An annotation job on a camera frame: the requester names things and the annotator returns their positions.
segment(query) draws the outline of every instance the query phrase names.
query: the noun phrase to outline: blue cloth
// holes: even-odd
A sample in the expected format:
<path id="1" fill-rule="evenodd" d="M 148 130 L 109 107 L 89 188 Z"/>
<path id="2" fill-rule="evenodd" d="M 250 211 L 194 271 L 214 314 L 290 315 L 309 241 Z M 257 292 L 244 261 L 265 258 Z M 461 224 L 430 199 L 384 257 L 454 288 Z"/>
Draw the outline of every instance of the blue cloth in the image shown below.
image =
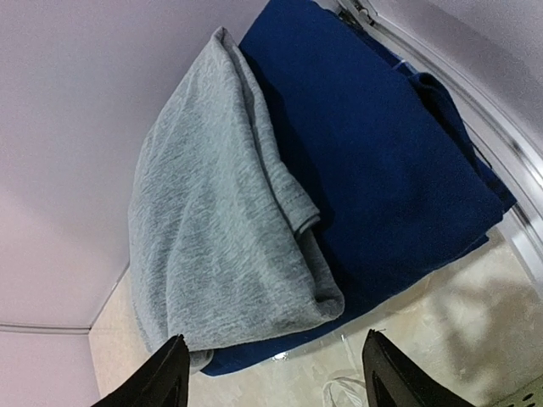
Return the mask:
<path id="1" fill-rule="evenodd" d="M 426 76 L 391 69 L 313 2 L 271 0 L 240 47 L 264 92 L 281 159 L 321 210 L 316 239 L 345 312 L 307 332 L 217 349 L 203 370 L 211 376 L 365 314 L 478 247 L 507 208 L 507 189 L 489 188 L 491 175 L 473 161 L 448 94 Z"/>

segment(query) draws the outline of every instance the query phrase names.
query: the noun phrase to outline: navy blue towel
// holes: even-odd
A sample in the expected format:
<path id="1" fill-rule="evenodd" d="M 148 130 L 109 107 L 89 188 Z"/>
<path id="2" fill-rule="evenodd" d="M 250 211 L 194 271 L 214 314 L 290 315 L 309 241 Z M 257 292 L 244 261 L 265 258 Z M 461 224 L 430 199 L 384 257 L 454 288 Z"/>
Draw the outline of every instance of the navy blue towel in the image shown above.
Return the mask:
<path id="1" fill-rule="evenodd" d="M 216 349 L 238 371 L 365 314 L 484 242 L 514 203 L 445 89 L 406 77 L 310 0 L 271 0 L 241 43 L 281 158 L 321 210 L 316 238 L 345 312 L 308 332 Z"/>

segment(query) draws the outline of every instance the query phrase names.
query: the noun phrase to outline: folded gray cloth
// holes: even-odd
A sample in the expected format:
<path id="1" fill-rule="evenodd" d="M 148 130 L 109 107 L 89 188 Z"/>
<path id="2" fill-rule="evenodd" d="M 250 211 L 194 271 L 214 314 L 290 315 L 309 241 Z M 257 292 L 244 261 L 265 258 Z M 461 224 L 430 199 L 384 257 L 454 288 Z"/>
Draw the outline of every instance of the folded gray cloth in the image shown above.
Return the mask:
<path id="1" fill-rule="evenodd" d="M 337 318 L 344 299 L 311 233 L 318 211 L 281 162 L 266 103 L 219 29 L 149 132 L 129 231 L 132 300 L 151 352 L 212 349 Z"/>

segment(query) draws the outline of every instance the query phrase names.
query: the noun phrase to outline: white cord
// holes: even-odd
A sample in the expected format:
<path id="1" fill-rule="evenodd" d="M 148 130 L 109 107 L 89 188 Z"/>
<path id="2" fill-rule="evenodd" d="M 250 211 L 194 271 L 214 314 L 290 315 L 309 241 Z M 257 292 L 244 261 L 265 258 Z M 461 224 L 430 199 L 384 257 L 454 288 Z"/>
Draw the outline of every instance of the white cord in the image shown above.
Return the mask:
<path id="1" fill-rule="evenodd" d="M 333 387 L 342 390 L 349 399 L 351 405 L 355 407 L 367 407 L 366 383 L 361 380 L 351 379 L 350 377 L 336 377 L 324 384 L 322 388 L 322 405 L 324 407 L 347 407 L 338 405 L 333 396 Z"/>

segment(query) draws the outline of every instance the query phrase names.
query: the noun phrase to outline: tile floor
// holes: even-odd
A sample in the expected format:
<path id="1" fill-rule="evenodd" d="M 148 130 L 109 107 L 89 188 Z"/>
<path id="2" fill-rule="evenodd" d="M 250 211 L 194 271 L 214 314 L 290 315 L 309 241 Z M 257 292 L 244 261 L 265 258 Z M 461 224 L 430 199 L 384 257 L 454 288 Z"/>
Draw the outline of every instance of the tile floor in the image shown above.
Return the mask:
<path id="1" fill-rule="evenodd" d="M 543 304 L 493 231 L 477 252 L 321 340 L 228 376 L 191 376 L 189 405 L 322 405 L 328 380 L 361 379 L 361 348 L 370 328 L 384 330 L 434 379 L 475 405 L 497 401 L 543 373 Z M 129 274 L 90 340 L 103 396 L 148 358 L 130 306 Z M 338 407 L 353 405 L 340 396 Z"/>

